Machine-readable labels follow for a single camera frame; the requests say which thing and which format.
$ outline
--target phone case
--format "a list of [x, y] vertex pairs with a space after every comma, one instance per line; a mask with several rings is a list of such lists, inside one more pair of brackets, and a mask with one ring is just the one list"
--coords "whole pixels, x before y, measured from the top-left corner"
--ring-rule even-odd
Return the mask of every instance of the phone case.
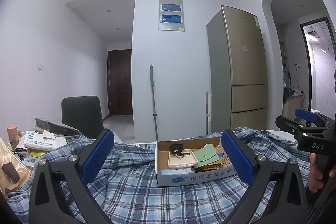
[[189, 153], [190, 155], [185, 155], [179, 159], [174, 154], [169, 152], [168, 167], [170, 169], [188, 168], [198, 164], [194, 153], [190, 149], [184, 149], [182, 150], [182, 153]]

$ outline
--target screw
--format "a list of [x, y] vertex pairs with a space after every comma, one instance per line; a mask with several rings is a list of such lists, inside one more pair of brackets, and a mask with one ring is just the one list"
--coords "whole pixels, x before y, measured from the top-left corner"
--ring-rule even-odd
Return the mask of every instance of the screw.
[[70, 157], [69, 157], [69, 160], [70, 161], [76, 161], [78, 159], [78, 156], [77, 155], [71, 155]]
[[44, 164], [46, 164], [47, 163], [47, 160], [46, 159], [41, 159], [40, 161], [39, 161], [39, 164], [40, 165], [44, 165]]
[[297, 161], [294, 159], [294, 158], [291, 158], [290, 160], [289, 160], [289, 162], [291, 163], [291, 164], [297, 164]]
[[266, 157], [264, 155], [258, 155], [257, 159], [260, 161], [266, 161]]

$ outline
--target electrical panel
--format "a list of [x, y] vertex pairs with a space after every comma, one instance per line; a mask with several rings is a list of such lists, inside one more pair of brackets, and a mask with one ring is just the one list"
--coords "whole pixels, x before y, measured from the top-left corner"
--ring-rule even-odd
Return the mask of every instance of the electrical panel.
[[182, 0], [159, 0], [159, 30], [184, 32]]

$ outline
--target black office chair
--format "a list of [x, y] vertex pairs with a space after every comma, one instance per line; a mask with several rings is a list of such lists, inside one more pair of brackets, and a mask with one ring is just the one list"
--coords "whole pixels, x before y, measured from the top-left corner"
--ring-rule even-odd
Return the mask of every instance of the black office chair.
[[104, 130], [97, 96], [68, 97], [62, 100], [62, 123], [78, 129], [89, 139]]

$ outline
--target tissue box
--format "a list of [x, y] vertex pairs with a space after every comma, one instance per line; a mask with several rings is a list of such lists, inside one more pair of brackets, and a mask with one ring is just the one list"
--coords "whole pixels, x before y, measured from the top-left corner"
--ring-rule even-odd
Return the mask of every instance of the tissue box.
[[24, 140], [26, 148], [44, 151], [52, 151], [66, 144], [67, 140], [63, 137], [45, 138], [35, 131], [27, 131]]

